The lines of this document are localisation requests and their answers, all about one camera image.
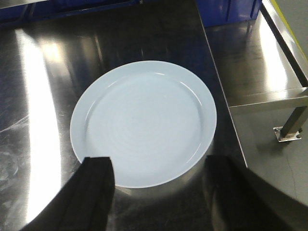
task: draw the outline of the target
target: plate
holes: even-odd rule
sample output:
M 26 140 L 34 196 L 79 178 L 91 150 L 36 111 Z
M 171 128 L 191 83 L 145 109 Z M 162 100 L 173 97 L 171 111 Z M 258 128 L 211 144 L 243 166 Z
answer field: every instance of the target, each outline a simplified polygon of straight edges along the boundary
M 80 162 L 109 156 L 117 186 L 147 188 L 191 169 L 215 129 L 215 103 L 202 80 L 172 63 L 141 61 L 111 70 L 83 93 L 70 134 Z

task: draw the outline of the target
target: metal table leg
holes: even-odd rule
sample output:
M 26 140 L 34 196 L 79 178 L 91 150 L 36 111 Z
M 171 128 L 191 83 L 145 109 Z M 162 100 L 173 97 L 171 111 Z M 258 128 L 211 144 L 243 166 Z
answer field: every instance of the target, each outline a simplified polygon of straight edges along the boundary
M 308 107 L 297 107 L 283 127 L 273 128 L 279 142 L 300 140 L 302 126 L 308 119 Z

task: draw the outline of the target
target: blue bin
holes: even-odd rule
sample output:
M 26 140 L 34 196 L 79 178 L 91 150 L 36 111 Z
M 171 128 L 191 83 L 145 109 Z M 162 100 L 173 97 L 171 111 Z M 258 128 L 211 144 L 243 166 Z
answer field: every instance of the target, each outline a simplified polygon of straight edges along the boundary
M 0 9 L 0 25 L 15 23 L 23 19 L 28 5 Z
M 262 0 L 196 0 L 204 27 L 256 19 Z
M 49 0 L 33 5 L 30 21 L 65 17 L 137 4 L 138 0 Z

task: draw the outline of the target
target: stainless steel table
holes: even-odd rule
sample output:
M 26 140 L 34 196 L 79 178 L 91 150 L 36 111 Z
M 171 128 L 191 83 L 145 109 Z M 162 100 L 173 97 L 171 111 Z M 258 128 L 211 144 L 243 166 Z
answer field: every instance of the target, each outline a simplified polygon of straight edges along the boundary
M 69 125 L 84 90 L 107 71 L 141 60 L 172 62 L 204 81 L 218 115 L 208 153 L 232 155 L 244 164 L 193 0 L 158 1 L 3 29 L 0 230 L 18 230 L 30 222 L 78 168 Z M 107 230 L 211 230 L 202 167 L 203 161 L 154 188 L 117 188 Z

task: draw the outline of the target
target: yellow tape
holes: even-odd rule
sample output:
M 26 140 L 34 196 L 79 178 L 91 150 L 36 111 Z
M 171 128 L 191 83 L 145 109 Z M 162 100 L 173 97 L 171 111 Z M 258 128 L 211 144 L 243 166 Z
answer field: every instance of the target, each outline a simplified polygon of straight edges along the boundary
M 303 49 L 300 47 L 299 42 L 295 36 L 295 34 L 293 33 L 290 25 L 288 24 L 287 20 L 285 19 L 280 7 L 278 6 L 278 3 L 276 2 L 276 0 L 270 0 L 271 4 L 274 6 L 277 14 L 279 15 L 279 17 L 281 18 L 281 20 L 283 21 L 283 23 L 285 24 L 285 26 L 287 27 L 288 31 L 290 32 L 292 38 L 294 39 L 294 42 L 296 43 L 296 45 L 298 46 L 299 50 L 302 52 L 302 54 L 304 55 L 304 57 L 306 58 L 306 60 L 308 61 L 307 56 L 305 55 Z

